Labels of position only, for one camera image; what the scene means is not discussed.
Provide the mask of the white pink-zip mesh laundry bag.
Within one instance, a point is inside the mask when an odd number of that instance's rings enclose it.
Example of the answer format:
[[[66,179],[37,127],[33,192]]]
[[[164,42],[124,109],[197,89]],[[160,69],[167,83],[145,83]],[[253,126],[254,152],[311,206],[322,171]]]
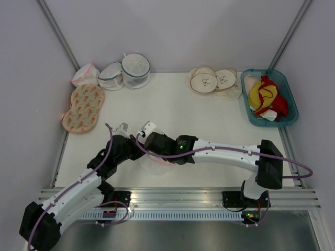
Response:
[[[154,175],[163,175],[173,169],[171,163],[148,154],[141,157],[139,163],[143,169]]]

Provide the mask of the yellow red bra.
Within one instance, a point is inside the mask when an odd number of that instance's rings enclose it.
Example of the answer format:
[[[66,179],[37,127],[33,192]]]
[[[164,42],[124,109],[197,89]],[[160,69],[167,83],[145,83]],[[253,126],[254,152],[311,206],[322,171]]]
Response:
[[[260,111],[270,107],[278,94],[278,87],[272,81],[256,81],[249,93],[248,102],[254,112]]]

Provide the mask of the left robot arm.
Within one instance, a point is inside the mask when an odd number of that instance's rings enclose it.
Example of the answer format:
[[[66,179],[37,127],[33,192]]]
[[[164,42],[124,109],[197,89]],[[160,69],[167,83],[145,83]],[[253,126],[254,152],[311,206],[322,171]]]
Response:
[[[116,196],[106,180],[116,172],[118,165],[143,155],[134,136],[114,135],[76,181],[43,203],[32,202],[25,208],[19,234],[35,250],[51,250],[64,231],[88,210],[128,208],[130,198]]]

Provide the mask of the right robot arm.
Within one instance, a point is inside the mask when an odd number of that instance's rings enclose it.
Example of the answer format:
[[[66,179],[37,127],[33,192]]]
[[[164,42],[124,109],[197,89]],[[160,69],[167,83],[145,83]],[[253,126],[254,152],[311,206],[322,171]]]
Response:
[[[215,163],[239,167],[252,173],[242,184],[239,201],[252,206],[266,190],[283,187],[283,156],[272,141],[259,145],[231,146],[217,144],[195,136],[180,135],[172,139],[152,132],[138,137],[145,153],[178,165]]]

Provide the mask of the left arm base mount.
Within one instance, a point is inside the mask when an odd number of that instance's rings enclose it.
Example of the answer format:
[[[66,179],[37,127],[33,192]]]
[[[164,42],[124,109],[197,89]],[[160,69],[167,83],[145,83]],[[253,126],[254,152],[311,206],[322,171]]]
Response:
[[[129,207],[131,201],[130,191],[113,191],[104,195],[100,207],[125,208]]]

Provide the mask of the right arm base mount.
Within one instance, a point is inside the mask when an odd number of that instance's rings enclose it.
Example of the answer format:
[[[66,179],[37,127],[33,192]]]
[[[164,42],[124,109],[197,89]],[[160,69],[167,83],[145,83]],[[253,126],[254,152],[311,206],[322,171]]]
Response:
[[[246,198],[240,191],[223,191],[221,194],[222,206],[226,209],[267,208],[270,201],[267,192],[262,193],[259,199]]]

